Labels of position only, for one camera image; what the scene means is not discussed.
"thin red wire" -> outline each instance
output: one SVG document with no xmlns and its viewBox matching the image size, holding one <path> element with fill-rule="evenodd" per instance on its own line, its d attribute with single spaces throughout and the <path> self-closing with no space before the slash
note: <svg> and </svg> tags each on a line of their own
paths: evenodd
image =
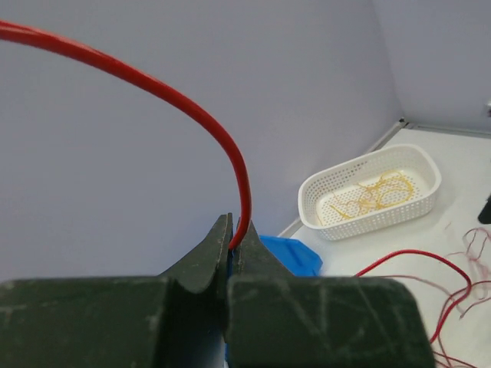
<svg viewBox="0 0 491 368">
<path fill-rule="evenodd" d="M 205 128 L 225 150 L 236 174 L 241 202 L 241 219 L 237 233 L 229 244 L 229 249 L 234 249 L 240 244 L 249 228 L 252 215 L 251 190 L 246 163 L 232 137 L 204 109 L 149 74 L 68 38 L 37 28 L 0 20 L 0 40 L 51 51 L 112 74 L 173 105 Z"/>
<path fill-rule="evenodd" d="M 472 237 L 471 241 L 468 241 L 467 235 L 470 233 L 473 233 L 473 237 Z M 481 248 L 479 250 L 478 255 L 475 256 L 471 247 L 473 246 L 474 241 L 476 240 L 476 236 L 478 233 L 484 233 L 484 234 L 486 234 L 486 237 L 484 238 L 483 243 L 481 244 Z M 478 274 L 480 276 L 481 280 L 487 280 L 489 278 L 489 269 L 484 263 L 481 262 L 480 258 L 483 255 L 484 248 L 486 247 L 486 242 L 491 240 L 491 233 L 489 233 L 485 228 L 482 228 L 482 227 L 471 228 L 468 232 L 466 232 L 466 234 L 464 234 L 464 236 L 462 237 L 462 240 L 463 240 L 464 244 L 466 245 L 466 251 L 465 252 L 456 251 L 454 253 L 448 254 L 445 258 L 448 258 L 448 257 L 453 256 L 453 255 L 463 255 L 467 259 L 468 264 L 469 264 L 470 277 L 472 279 L 475 279 L 476 274 Z M 487 287 L 484 287 L 483 296 L 478 297 L 478 299 L 479 300 L 485 299 L 487 297 L 487 294 L 488 294 L 488 289 L 487 289 Z"/>
<path fill-rule="evenodd" d="M 438 359 L 435 359 L 435 363 L 441 365 L 443 368 L 451 368 L 450 366 L 447 366 L 445 363 L 440 362 Z"/>
<path fill-rule="evenodd" d="M 443 305 L 443 308 L 440 312 L 440 318 L 443 314 L 443 311 L 445 310 L 445 307 L 446 307 L 447 303 L 445 302 L 445 304 Z M 447 361 L 448 363 L 448 366 L 450 368 L 452 368 L 452 362 L 450 362 L 450 357 L 448 356 L 447 352 L 445 351 L 445 348 L 443 347 L 443 341 L 442 341 L 442 337 L 441 337 L 441 334 L 438 335 L 438 338 L 437 338 L 437 341 L 438 341 L 438 346 L 440 347 L 440 351 L 442 352 L 442 356 L 445 358 L 445 360 Z"/>
<path fill-rule="evenodd" d="M 384 275 L 384 276 L 375 276 L 376 278 L 406 278 L 406 279 L 409 279 L 409 280 L 413 280 L 413 281 L 418 281 L 422 284 L 426 284 L 426 285 L 429 285 L 429 286 L 432 286 L 433 288 L 436 288 L 440 291 L 442 291 L 447 297 L 451 297 L 452 296 L 452 293 L 450 293 L 446 288 L 444 288 L 443 286 L 440 286 L 432 281 L 429 281 L 429 280 L 426 280 L 424 278 L 419 278 L 418 276 L 411 276 L 411 275 L 408 275 L 408 274 L 387 274 L 387 275 Z M 460 313 L 464 313 L 464 311 L 462 310 L 462 308 L 460 308 L 459 305 L 456 305 L 455 308 L 460 312 Z"/>
<path fill-rule="evenodd" d="M 477 368 L 476 366 L 473 366 L 472 364 L 469 364 L 467 362 L 464 362 L 463 360 L 460 360 L 460 359 L 457 359 L 457 358 L 452 358 L 451 356 L 445 356 L 441 353 L 438 353 L 437 351 L 433 351 L 433 353 L 439 357 L 442 357 L 442 358 L 445 358 L 445 359 L 450 359 L 450 360 L 453 360 L 454 362 L 458 362 L 460 364 L 465 364 L 466 366 L 468 366 L 469 368 Z"/>
<path fill-rule="evenodd" d="M 447 318 L 448 318 L 450 312 L 452 311 L 452 309 L 454 309 L 456 307 L 456 305 L 458 305 L 458 303 L 460 303 L 461 301 L 463 301 L 464 299 L 466 299 L 469 296 L 469 294 L 470 294 L 470 292 L 472 290 L 472 281 L 470 280 L 469 276 L 462 269 L 458 268 L 452 262 L 446 260 L 443 257 L 440 257 L 439 255 L 435 255 L 434 253 L 430 253 L 428 251 L 420 251 L 420 250 L 417 250 L 417 249 L 403 249 L 401 251 L 393 251 L 389 255 L 386 255 L 386 256 L 382 257 L 378 261 L 374 262 L 373 264 L 371 264 L 368 267 L 364 268 L 363 270 L 359 271 L 355 275 L 355 277 L 363 276 L 364 274 L 366 274 L 369 271 L 373 270 L 374 268 L 380 266 L 381 264 L 383 264 L 384 262 L 388 261 L 389 259 L 391 259 L 393 257 L 397 257 L 398 255 L 423 255 L 425 257 L 430 257 L 430 258 L 437 259 L 438 261 L 444 263 L 445 265 L 449 266 L 453 270 L 457 271 L 466 280 L 466 283 L 467 283 L 466 293 L 462 297 L 460 297 L 457 300 L 455 300 L 447 308 L 447 310 L 445 310 L 443 316 L 438 321 L 437 328 L 435 329 L 435 332 L 434 332 L 433 336 L 430 338 L 430 343 L 433 343 L 438 338 L 438 336 L 440 335 L 440 331 L 442 330 L 442 327 L 445 324 L 445 320 L 447 320 Z"/>
<path fill-rule="evenodd" d="M 477 301 L 473 304 L 471 304 L 469 307 L 467 307 L 467 309 L 460 315 L 460 319 L 464 318 L 465 315 L 467 314 L 468 311 L 470 311 L 471 309 L 473 309 L 476 305 L 479 305 L 479 304 L 482 304 L 482 303 L 486 303 L 487 301 L 491 301 L 491 297 L 487 297 L 486 299 L 482 299 L 480 301 Z"/>
</svg>

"red insulated wire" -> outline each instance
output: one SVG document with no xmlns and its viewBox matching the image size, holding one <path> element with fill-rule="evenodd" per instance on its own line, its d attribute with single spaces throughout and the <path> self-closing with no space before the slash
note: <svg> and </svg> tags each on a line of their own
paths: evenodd
<svg viewBox="0 0 491 368">
<path fill-rule="evenodd" d="M 252 215 L 251 189 L 246 163 L 232 137 L 204 109 L 149 74 L 68 38 L 37 28 L 0 20 L 0 40 L 51 51 L 112 74 L 173 105 L 205 128 L 225 150 L 236 174 L 240 194 L 241 219 L 237 233 L 229 244 L 229 249 L 234 249 L 240 244 L 249 228 Z"/>
<path fill-rule="evenodd" d="M 467 312 L 470 311 L 471 309 L 473 309 L 476 305 L 486 303 L 487 301 L 491 301 L 491 297 L 487 297 L 486 299 L 482 299 L 480 301 L 474 302 L 469 307 L 467 307 L 467 309 L 460 315 L 460 319 L 464 318 L 466 316 Z"/>
<path fill-rule="evenodd" d="M 464 362 L 463 360 L 460 360 L 460 359 L 457 359 L 457 358 L 452 358 L 451 356 L 445 356 L 441 353 L 438 353 L 437 351 L 433 351 L 433 353 L 439 357 L 442 357 L 442 358 L 446 358 L 448 360 L 453 360 L 454 362 L 457 362 L 457 363 L 460 363 L 460 364 L 465 364 L 467 367 L 469 368 L 477 368 L 476 366 L 473 366 L 472 364 L 469 364 L 467 362 Z M 443 364 L 441 362 L 438 362 L 439 364 L 441 364 L 442 366 L 447 366 L 446 364 Z"/>
<path fill-rule="evenodd" d="M 445 293 L 445 295 L 447 297 L 451 297 L 452 296 L 452 293 L 450 293 L 446 288 L 444 288 L 444 287 L 442 287 L 442 286 L 440 286 L 440 285 L 438 285 L 438 284 L 436 284 L 434 282 L 431 282 L 429 280 L 426 280 L 424 278 L 419 278 L 418 276 L 411 276 L 411 275 L 408 275 L 408 274 L 388 274 L 388 275 L 384 275 L 384 276 L 375 276 L 375 277 L 376 278 L 406 278 L 408 280 L 418 281 L 418 282 L 420 282 L 422 284 L 430 285 L 431 287 L 436 288 L 436 289 L 442 291 L 443 293 Z M 460 313 L 464 313 L 464 311 L 462 310 L 462 308 L 459 305 L 456 305 L 455 308 Z"/>
<path fill-rule="evenodd" d="M 458 299 L 456 299 L 448 308 L 447 310 L 445 310 L 445 312 L 443 313 L 443 316 L 440 318 L 440 320 L 438 321 L 438 324 L 437 324 L 437 328 L 435 329 L 435 332 L 433 334 L 433 336 L 430 338 L 430 343 L 433 343 L 437 338 L 438 336 L 440 335 L 440 331 L 442 330 L 442 327 L 443 325 L 445 324 L 445 321 L 447 320 L 450 312 L 461 302 L 463 301 L 464 299 L 466 299 L 471 290 L 472 290 L 472 286 L 473 286 L 473 283 L 472 281 L 470 280 L 469 276 L 460 268 L 458 268 L 456 265 L 454 265 L 452 262 L 446 260 L 445 258 L 443 257 L 440 257 L 439 255 L 435 255 L 434 253 L 430 253 L 428 251 L 419 251 L 417 249 L 403 249 L 401 251 L 393 251 L 392 253 L 382 257 L 381 259 L 379 259 L 378 261 L 374 262 L 373 264 L 369 265 L 368 267 L 364 268 L 363 270 L 359 271 L 355 277 L 360 277 L 360 276 L 363 276 L 364 274 L 366 274 L 367 272 L 373 270 L 374 268 L 380 266 L 381 264 L 383 264 L 384 262 L 388 261 L 389 259 L 393 258 L 393 257 L 397 257 L 398 255 L 423 255 L 425 257 L 430 257 L 430 258 L 434 258 L 440 262 L 443 262 L 445 265 L 449 266 L 450 268 L 452 268 L 453 270 L 457 271 L 459 274 L 462 275 L 462 277 L 466 280 L 466 283 L 467 283 L 467 287 L 466 287 L 466 292 L 464 293 L 464 295 L 462 297 L 459 297 Z"/>
<path fill-rule="evenodd" d="M 442 366 L 443 368 L 450 368 L 450 366 L 447 366 L 445 363 L 440 362 L 438 359 L 435 359 L 435 363 Z"/>
</svg>

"light gray wall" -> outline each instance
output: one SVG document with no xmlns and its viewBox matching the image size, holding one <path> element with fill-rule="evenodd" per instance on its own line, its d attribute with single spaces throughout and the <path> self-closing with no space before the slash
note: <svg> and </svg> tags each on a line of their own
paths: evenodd
<svg viewBox="0 0 491 368">
<path fill-rule="evenodd" d="M 401 116 L 371 0 L 7 0 L 47 28 L 168 82 L 248 164 L 254 221 L 277 234 L 312 173 Z M 0 43 L 0 279 L 163 271 L 239 199 L 204 130 L 143 91 Z"/>
<path fill-rule="evenodd" d="M 491 130 L 491 1 L 374 2 L 405 116 Z"/>
</svg>

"blue object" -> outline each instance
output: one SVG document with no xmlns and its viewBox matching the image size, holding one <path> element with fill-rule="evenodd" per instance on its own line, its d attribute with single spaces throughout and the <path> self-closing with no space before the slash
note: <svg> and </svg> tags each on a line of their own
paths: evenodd
<svg viewBox="0 0 491 368">
<path fill-rule="evenodd" d="M 296 239 L 259 236 L 261 242 L 295 276 L 317 276 L 322 260 L 307 245 Z"/>
</svg>

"perforated basket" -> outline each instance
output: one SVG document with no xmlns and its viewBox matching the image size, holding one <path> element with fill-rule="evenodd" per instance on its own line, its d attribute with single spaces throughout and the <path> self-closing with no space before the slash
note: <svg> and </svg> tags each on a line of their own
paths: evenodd
<svg viewBox="0 0 491 368">
<path fill-rule="evenodd" d="M 406 202 L 385 209 L 373 209 L 358 217 L 343 219 L 333 209 L 340 202 L 356 201 L 384 173 L 396 171 L 413 187 Z M 304 181 L 298 191 L 298 211 L 303 224 L 318 230 L 329 240 L 371 232 L 379 228 L 426 215 L 435 203 L 441 184 L 440 171 L 420 147 L 389 146 L 318 172 Z M 391 194 L 397 202 L 396 192 Z"/>
</svg>

